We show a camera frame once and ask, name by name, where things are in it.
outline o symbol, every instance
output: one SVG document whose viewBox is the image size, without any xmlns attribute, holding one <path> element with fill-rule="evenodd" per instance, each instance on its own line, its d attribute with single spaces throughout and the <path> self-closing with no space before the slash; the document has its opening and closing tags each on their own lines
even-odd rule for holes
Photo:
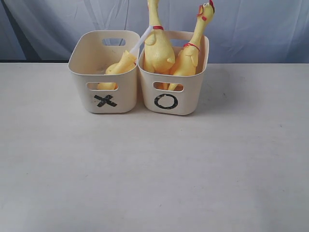
<svg viewBox="0 0 309 232">
<path fill-rule="evenodd" d="M 167 96 L 167 97 L 171 97 L 174 99 L 174 104 L 172 106 L 168 106 L 168 107 L 164 107 L 162 105 L 159 104 L 159 100 L 161 98 L 163 98 L 164 96 Z M 165 110 L 171 110 L 171 109 L 174 109 L 176 108 L 176 106 L 178 105 L 178 100 L 175 96 L 171 95 L 171 94 L 161 94 L 159 96 L 157 96 L 154 100 L 154 103 L 157 107 L 161 108 L 161 109 L 165 109 Z"/>
</svg>

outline x symbol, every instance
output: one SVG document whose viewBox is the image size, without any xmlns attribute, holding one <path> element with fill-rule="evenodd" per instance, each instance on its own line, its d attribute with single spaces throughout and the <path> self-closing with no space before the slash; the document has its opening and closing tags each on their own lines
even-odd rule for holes
<svg viewBox="0 0 309 232">
<path fill-rule="evenodd" d="M 95 99 L 98 99 L 100 101 L 100 103 L 98 104 L 98 107 L 102 107 L 106 103 L 112 107 L 116 107 L 117 104 L 111 101 L 112 98 L 113 98 L 112 95 L 107 95 L 105 98 L 102 98 L 98 95 L 95 96 Z"/>
</svg>

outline white plastic bin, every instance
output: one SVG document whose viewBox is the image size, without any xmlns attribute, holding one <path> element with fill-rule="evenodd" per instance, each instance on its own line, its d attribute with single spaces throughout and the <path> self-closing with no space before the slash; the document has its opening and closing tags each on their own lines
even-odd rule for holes
<svg viewBox="0 0 309 232">
<path fill-rule="evenodd" d="M 104 45 L 106 39 L 123 39 L 125 45 Z M 117 75 L 104 75 L 105 70 L 119 62 L 125 50 L 130 51 L 140 36 L 128 30 L 96 30 L 83 35 L 69 60 L 84 108 L 92 113 L 125 113 L 137 101 L 138 67 Z M 134 54 L 139 58 L 139 50 Z M 97 90 L 98 83 L 115 82 L 116 90 Z"/>
<path fill-rule="evenodd" d="M 193 32 L 166 31 L 169 39 L 189 41 Z M 174 46 L 175 55 L 183 47 Z M 205 70 L 208 62 L 209 40 L 203 36 L 200 44 L 197 74 L 193 76 L 173 76 L 149 73 L 143 69 L 144 50 L 142 51 L 138 66 L 140 83 L 145 106 L 158 113 L 188 115 L 196 110 Z M 155 88 L 155 83 L 177 83 L 183 85 L 182 91 L 169 91 Z"/>
</svg>

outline gray fabric backdrop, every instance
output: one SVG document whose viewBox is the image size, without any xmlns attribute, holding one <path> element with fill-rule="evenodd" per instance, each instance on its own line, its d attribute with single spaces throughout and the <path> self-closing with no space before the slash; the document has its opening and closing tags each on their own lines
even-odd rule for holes
<svg viewBox="0 0 309 232">
<path fill-rule="evenodd" d="M 142 35 L 147 0 L 4 0 L 26 39 L 43 59 L 69 59 L 92 30 L 127 29 Z M 165 30 L 193 31 L 201 0 L 161 0 Z M 205 30 L 209 63 L 308 63 L 309 0 L 214 0 Z M 25 59 L 0 5 L 0 59 Z"/>
</svg>

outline rubber chicken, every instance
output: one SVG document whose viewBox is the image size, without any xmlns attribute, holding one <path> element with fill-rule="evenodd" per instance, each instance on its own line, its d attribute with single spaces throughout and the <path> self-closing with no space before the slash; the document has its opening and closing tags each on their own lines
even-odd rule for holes
<svg viewBox="0 0 309 232">
<path fill-rule="evenodd" d="M 149 25 L 153 26 L 153 30 L 145 40 L 144 70 L 150 73 L 169 74 L 169 70 L 175 63 L 175 53 L 159 19 L 159 0 L 147 1 Z"/>
<path fill-rule="evenodd" d="M 124 51 L 122 54 L 122 57 L 118 63 L 112 64 L 109 66 L 105 74 L 108 75 L 115 75 L 115 74 L 122 74 L 126 73 L 132 69 L 135 68 L 136 66 L 136 60 L 137 57 L 135 57 L 135 54 L 141 44 L 145 41 L 145 39 L 148 37 L 148 35 L 151 33 L 151 30 L 153 28 L 149 26 L 147 30 L 143 33 L 143 35 L 140 37 L 139 41 L 135 44 L 135 46 L 128 52 L 127 50 Z M 115 82 L 104 82 L 104 83 L 99 83 L 97 85 L 98 90 L 114 90 L 117 88 L 117 84 Z"/>
<path fill-rule="evenodd" d="M 190 42 L 185 44 L 183 49 L 179 52 L 175 64 L 170 69 L 170 75 L 191 76 L 196 74 L 200 41 L 205 27 L 213 19 L 214 12 L 215 9 L 212 0 L 209 0 L 209 3 L 199 6 L 197 23 L 193 36 Z M 168 90 L 173 91 L 176 86 L 177 84 L 170 84 Z"/>
</svg>

